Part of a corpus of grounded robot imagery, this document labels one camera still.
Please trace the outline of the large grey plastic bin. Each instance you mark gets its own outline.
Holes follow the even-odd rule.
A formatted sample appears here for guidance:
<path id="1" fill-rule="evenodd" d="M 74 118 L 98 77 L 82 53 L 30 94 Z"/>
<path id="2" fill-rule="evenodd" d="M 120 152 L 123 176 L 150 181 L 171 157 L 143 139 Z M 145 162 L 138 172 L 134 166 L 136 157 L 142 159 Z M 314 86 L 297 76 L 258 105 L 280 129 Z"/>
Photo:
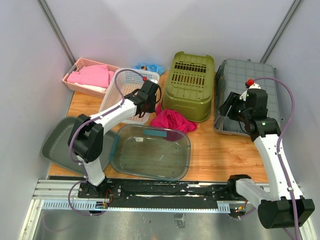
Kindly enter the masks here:
<path id="1" fill-rule="evenodd" d="M 255 129 L 257 120 L 264 120 L 267 128 L 281 124 L 275 74 L 272 65 L 249 60 L 226 59 L 215 75 L 214 87 L 214 129 L 221 134 L 246 136 Z M 245 107 L 249 123 L 235 121 L 220 115 L 219 107 L 231 92 L 242 94 L 245 83 L 253 79 L 261 89 L 247 91 Z"/>

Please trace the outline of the green plastic basin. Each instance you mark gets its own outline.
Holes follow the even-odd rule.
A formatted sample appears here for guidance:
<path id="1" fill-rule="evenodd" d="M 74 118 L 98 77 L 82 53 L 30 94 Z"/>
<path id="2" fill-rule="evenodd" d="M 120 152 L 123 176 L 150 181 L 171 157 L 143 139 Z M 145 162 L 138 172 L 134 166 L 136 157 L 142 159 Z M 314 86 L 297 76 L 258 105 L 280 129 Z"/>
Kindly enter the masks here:
<path id="1" fill-rule="evenodd" d="M 211 114 L 215 81 L 212 56 L 177 52 L 162 92 L 162 110 L 173 110 L 191 122 L 203 122 Z"/>

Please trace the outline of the clear plastic container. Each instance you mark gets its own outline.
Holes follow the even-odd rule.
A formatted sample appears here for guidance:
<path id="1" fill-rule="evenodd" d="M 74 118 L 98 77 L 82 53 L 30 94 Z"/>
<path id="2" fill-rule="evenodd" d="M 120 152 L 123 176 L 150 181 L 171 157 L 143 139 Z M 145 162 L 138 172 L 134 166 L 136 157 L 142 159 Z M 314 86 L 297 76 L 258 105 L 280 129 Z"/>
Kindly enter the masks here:
<path id="1" fill-rule="evenodd" d="M 167 182 L 181 180 L 190 160 L 191 141 L 185 133 L 137 124 L 119 129 L 109 155 L 119 173 Z"/>

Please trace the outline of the white perforated basket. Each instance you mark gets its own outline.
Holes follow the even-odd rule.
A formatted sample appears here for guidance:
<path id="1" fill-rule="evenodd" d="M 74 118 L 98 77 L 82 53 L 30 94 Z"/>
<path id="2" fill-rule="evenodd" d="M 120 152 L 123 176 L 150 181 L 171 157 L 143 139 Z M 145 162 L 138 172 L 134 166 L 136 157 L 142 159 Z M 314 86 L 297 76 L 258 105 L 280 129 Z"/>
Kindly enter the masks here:
<path id="1" fill-rule="evenodd" d="M 132 71 L 128 71 L 128 68 L 125 71 L 120 72 L 117 75 L 116 83 L 118 88 L 120 89 L 121 93 L 125 96 L 135 89 L 140 89 L 143 86 L 143 78 L 138 75 L 141 74 L 142 76 L 146 77 L 148 80 L 156 80 L 160 81 L 160 75 L 156 72 L 151 72 L 148 70 L 141 70 L 141 69 L 133 69 Z M 106 89 L 104 98 L 100 105 L 99 111 L 102 112 L 108 108 L 111 108 L 115 104 L 119 103 L 122 100 L 122 96 L 117 90 L 114 79 L 111 80 L 108 88 Z M 143 117 L 139 118 L 139 116 L 133 116 L 127 118 L 126 120 L 122 121 L 124 124 L 137 124 L 137 125 L 144 125 L 149 120 L 150 114 L 146 113 Z"/>

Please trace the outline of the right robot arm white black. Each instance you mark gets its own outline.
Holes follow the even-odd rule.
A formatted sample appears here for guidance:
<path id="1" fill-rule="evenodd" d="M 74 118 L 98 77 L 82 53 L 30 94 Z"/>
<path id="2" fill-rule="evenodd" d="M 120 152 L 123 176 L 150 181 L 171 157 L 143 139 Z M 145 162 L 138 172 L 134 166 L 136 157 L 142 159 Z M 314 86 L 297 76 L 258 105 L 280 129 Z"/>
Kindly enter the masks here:
<path id="1" fill-rule="evenodd" d="M 248 200 L 266 229 L 302 227 L 315 205 L 304 197 L 293 177 L 278 122 L 267 116 L 267 101 L 265 90 L 249 88 L 243 94 L 231 92 L 218 108 L 220 115 L 244 123 L 262 158 L 269 183 L 269 191 L 265 191 L 247 174 L 232 175 L 226 193 L 232 200 Z"/>

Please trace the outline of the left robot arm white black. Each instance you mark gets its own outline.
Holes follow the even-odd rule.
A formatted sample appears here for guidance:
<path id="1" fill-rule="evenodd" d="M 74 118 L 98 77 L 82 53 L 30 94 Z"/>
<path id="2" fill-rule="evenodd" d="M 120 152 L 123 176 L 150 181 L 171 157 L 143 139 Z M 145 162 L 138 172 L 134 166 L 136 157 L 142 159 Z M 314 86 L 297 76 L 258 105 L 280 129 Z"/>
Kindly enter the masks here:
<path id="1" fill-rule="evenodd" d="M 142 87 L 123 95 L 114 106 L 87 116 L 81 114 L 76 118 L 68 140 L 71 160 L 84 169 L 84 184 L 96 198 L 107 193 L 106 176 L 102 170 L 100 155 L 103 151 L 105 134 L 124 120 L 146 113 L 155 112 L 157 92 L 161 87 L 155 79 L 145 80 Z"/>

